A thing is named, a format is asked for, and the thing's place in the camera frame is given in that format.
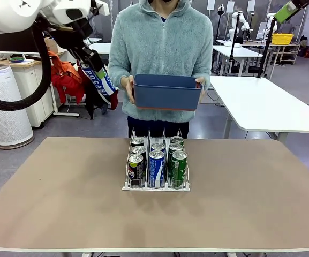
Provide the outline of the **person's left hand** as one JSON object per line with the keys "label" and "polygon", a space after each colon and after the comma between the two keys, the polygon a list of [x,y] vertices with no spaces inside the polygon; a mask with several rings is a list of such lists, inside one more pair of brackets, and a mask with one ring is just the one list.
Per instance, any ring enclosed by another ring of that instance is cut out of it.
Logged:
{"label": "person's left hand", "polygon": [[201,88],[200,96],[199,96],[199,103],[201,103],[204,94],[205,94],[205,79],[203,77],[195,78],[195,82],[197,86]]}

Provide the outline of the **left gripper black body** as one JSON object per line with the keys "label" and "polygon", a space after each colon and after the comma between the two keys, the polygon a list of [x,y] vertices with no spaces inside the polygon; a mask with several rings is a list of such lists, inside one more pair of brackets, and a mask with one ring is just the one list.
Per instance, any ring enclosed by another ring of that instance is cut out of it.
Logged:
{"label": "left gripper black body", "polygon": [[66,49],[75,59],[86,61],[89,59],[90,50],[84,40],[92,33],[90,24],[73,31],[55,31],[55,41],[63,49]]}

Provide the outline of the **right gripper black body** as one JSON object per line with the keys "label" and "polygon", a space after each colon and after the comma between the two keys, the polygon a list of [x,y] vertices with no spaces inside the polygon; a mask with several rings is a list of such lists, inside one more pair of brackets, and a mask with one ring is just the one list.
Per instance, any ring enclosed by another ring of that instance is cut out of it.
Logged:
{"label": "right gripper black body", "polygon": [[309,0],[291,0],[297,9],[303,9],[309,5]]}

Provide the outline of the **person's right hand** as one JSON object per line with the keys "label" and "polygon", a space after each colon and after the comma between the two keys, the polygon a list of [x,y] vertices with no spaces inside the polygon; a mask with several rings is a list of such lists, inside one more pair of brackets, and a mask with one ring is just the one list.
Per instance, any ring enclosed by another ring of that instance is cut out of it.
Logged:
{"label": "person's right hand", "polygon": [[134,96],[133,96],[133,76],[130,75],[128,77],[123,76],[120,80],[121,86],[125,89],[129,101],[134,104]]}

